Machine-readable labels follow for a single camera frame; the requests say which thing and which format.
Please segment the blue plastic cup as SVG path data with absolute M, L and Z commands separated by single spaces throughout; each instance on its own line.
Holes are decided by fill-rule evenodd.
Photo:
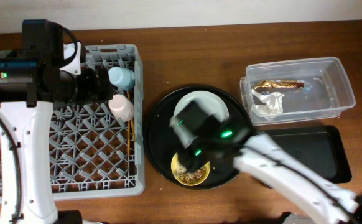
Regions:
M 112 85 L 122 90 L 132 90 L 135 86 L 135 74 L 132 70 L 121 67 L 112 67 L 108 70 Z

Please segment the pink plastic cup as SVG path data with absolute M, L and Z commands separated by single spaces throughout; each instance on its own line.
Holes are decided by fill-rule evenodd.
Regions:
M 108 106 L 113 116 L 123 122 L 128 122 L 134 117 L 133 103 L 122 94 L 113 95 L 113 98 L 108 101 Z

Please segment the food scraps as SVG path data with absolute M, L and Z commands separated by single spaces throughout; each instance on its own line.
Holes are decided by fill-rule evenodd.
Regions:
M 186 172 L 186 168 L 184 166 L 177 166 L 176 174 L 179 177 L 180 181 L 185 184 L 196 184 L 197 182 L 201 182 L 207 174 L 207 169 L 205 167 L 201 167 L 195 172 Z

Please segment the yellow bowl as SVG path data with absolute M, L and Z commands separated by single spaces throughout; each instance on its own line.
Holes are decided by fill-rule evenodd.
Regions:
M 207 162 L 204 166 L 202 167 L 205 167 L 207 169 L 207 174 L 206 176 L 204 177 L 204 179 L 201 181 L 201 182 L 197 182 L 196 184 L 185 184 L 183 182 L 180 181 L 179 177 L 177 176 L 176 174 L 176 168 L 177 166 L 181 165 L 181 163 L 178 161 L 178 154 L 175 153 L 172 160 L 171 160 L 171 172 L 173 174 L 173 176 L 175 177 L 175 179 L 180 182 L 182 185 L 186 185 L 186 186 L 196 186 L 196 185 L 199 185 L 199 184 L 202 184 L 206 179 L 207 177 L 209 176 L 209 173 L 210 173 L 210 170 L 211 170 L 211 165 L 210 165 L 210 162 Z

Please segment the white tissue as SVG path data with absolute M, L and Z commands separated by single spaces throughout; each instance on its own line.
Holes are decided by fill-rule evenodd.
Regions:
M 254 105 L 251 109 L 251 111 L 255 112 L 258 116 L 275 116 L 276 114 L 283 113 L 282 99 L 285 94 L 273 92 L 263 95 L 255 90 L 251 90 L 251 93 L 262 103 L 262 105 Z

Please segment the gold snack wrapper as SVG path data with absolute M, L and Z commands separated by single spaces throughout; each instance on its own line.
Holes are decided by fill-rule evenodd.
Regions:
M 253 89 L 299 89 L 305 86 L 302 80 L 263 80 L 254 85 Z

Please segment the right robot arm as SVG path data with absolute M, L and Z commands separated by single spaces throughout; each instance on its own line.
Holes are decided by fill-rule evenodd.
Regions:
M 362 194 L 324 179 L 246 119 L 219 121 L 197 101 L 170 118 L 183 148 L 178 162 L 193 173 L 207 162 L 229 164 L 278 191 L 314 223 L 362 223 Z

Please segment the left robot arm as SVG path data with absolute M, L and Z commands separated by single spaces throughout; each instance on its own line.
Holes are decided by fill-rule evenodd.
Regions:
M 49 168 L 53 109 L 106 101 L 107 72 L 67 71 L 36 59 L 0 59 L 0 223 L 84 223 L 78 210 L 59 211 Z

